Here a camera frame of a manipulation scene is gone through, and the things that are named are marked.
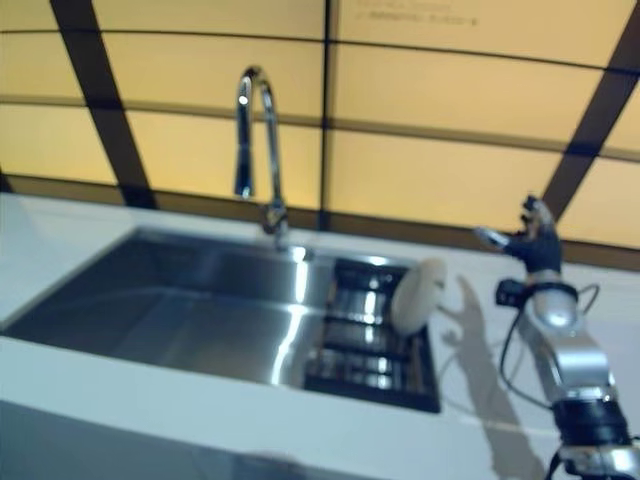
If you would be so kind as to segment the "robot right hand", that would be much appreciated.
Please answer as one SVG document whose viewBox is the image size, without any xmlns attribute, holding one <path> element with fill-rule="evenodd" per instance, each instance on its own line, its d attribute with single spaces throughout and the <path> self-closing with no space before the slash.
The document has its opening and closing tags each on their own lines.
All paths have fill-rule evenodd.
<svg viewBox="0 0 640 480">
<path fill-rule="evenodd" d="M 528 274 L 550 270 L 560 275 L 562 243 L 547 205 L 538 197 L 528 195 L 522 203 L 520 219 L 523 228 L 516 232 L 501 233 L 477 226 L 473 233 L 490 248 L 520 260 Z"/>
</svg>

